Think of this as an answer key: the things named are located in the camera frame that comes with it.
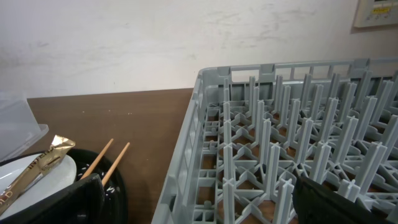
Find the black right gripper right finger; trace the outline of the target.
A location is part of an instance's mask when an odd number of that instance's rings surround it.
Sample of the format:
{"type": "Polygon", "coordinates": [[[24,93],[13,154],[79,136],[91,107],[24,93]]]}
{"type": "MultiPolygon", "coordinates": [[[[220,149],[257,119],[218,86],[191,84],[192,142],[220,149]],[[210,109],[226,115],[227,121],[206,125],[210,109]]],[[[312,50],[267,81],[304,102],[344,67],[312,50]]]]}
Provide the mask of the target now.
{"type": "Polygon", "coordinates": [[[343,196],[324,188],[296,170],[293,195],[294,209],[299,223],[389,223],[343,196]]]}

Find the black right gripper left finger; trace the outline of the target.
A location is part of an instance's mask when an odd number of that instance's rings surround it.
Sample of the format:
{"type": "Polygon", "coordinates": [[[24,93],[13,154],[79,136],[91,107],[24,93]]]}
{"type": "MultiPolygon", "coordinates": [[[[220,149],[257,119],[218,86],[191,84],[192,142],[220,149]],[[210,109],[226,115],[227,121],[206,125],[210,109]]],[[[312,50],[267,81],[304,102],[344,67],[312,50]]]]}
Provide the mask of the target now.
{"type": "Polygon", "coordinates": [[[96,223],[104,205],[104,187],[91,174],[61,191],[1,220],[15,223],[96,223]]]}

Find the gold snack wrapper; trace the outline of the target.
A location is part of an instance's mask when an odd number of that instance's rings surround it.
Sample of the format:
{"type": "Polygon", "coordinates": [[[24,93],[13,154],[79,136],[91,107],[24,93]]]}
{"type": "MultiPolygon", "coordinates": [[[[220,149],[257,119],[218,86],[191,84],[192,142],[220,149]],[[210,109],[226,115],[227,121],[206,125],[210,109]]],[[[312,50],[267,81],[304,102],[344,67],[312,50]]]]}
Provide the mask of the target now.
{"type": "Polygon", "coordinates": [[[48,150],[39,154],[1,193],[1,215],[28,189],[56,168],[75,142],[56,135],[48,150]]]}

